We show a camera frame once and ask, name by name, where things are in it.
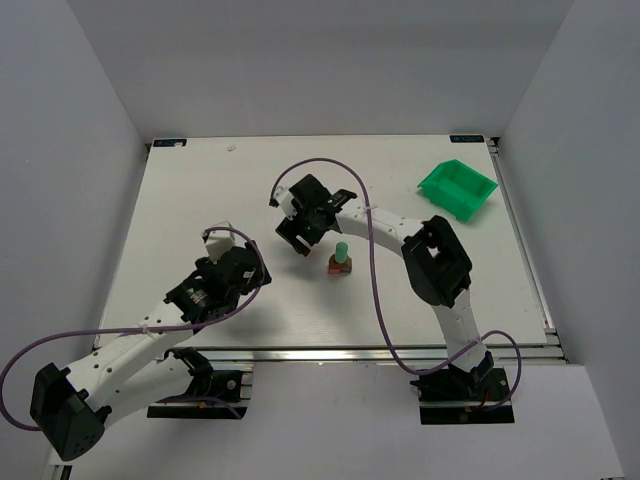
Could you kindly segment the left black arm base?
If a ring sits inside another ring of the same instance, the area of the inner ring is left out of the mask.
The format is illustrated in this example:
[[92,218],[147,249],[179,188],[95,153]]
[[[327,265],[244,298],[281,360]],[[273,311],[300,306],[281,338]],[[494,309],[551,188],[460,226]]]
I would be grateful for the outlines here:
[[216,366],[194,348],[173,349],[166,358],[186,364],[192,379],[186,391],[147,408],[150,419],[242,420],[251,398],[252,373]]

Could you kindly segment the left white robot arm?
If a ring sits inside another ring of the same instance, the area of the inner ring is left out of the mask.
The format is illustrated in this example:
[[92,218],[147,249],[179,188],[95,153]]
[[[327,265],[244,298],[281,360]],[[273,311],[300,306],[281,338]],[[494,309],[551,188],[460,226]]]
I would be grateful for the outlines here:
[[271,278],[250,242],[195,266],[143,318],[139,332],[121,334],[63,368],[50,363],[37,372],[30,415],[61,460],[86,454],[110,426],[150,404],[173,397],[200,401],[224,391],[227,379],[181,344]]

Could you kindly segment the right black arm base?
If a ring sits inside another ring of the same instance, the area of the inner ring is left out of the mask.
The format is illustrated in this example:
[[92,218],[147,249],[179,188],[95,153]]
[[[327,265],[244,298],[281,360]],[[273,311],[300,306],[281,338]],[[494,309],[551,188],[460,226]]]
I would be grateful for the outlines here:
[[506,372],[493,368],[476,390],[457,381],[448,369],[419,377],[410,384],[417,389],[422,425],[514,424]]

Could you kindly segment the green plastic bin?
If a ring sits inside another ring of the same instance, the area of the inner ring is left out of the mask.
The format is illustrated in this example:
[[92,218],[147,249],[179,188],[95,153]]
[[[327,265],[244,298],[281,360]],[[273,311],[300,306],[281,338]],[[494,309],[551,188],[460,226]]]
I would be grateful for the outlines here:
[[468,222],[497,187],[457,159],[441,162],[417,185],[420,194],[461,222]]

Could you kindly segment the brown wood block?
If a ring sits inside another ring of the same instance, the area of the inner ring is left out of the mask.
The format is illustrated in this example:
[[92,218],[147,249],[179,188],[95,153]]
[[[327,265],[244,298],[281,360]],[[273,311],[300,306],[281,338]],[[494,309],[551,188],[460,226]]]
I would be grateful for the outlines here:
[[350,273],[352,271],[352,259],[347,256],[344,262],[338,262],[335,255],[329,258],[328,273],[329,274],[343,274]]

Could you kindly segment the green wood cylinder block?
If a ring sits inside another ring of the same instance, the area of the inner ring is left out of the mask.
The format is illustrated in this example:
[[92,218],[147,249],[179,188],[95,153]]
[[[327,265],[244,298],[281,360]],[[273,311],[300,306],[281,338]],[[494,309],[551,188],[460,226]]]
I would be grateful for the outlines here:
[[335,262],[339,265],[346,264],[349,260],[348,244],[346,242],[338,242],[335,246],[334,253]]

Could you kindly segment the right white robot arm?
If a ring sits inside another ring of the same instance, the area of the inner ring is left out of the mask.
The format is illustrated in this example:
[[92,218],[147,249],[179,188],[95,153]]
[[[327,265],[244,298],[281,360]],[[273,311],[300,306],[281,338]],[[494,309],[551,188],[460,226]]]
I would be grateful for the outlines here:
[[274,186],[269,204],[285,215],[276,233],[300,255],[333,231],[367,240],[370,253],[380,246],[401,257],[412,290],[436,314],[448,368],[470,387],[487,377],[493,360],[471,309],[472,262],[445,218],[397,215],[373,206],[367,194],[330,193],[311,174],[291,187]]

